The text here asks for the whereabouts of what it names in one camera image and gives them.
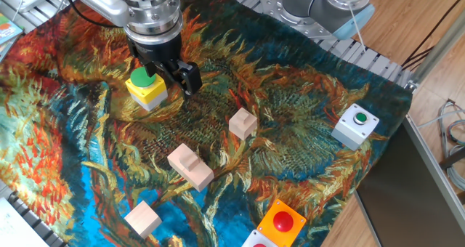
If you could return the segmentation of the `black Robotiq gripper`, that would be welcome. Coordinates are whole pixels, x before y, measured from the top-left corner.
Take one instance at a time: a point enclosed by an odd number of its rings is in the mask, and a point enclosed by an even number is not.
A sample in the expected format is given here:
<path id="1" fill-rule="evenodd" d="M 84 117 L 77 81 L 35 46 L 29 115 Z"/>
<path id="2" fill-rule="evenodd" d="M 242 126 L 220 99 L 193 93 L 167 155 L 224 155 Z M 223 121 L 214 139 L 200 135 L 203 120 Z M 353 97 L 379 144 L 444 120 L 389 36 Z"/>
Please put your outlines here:
<path id="1" fill-rule="evenodd" d="M 181 33 L 160 44 L 144 44 L 129 35 L 126 35 L 126 40 L 129 51 L 144 65 L 149 77 L 153 77 L 159 69 L 166 86 L 178 86 L 184 97 L 192 97 L 203 86 L 198 65 L 181 60 Z"/>

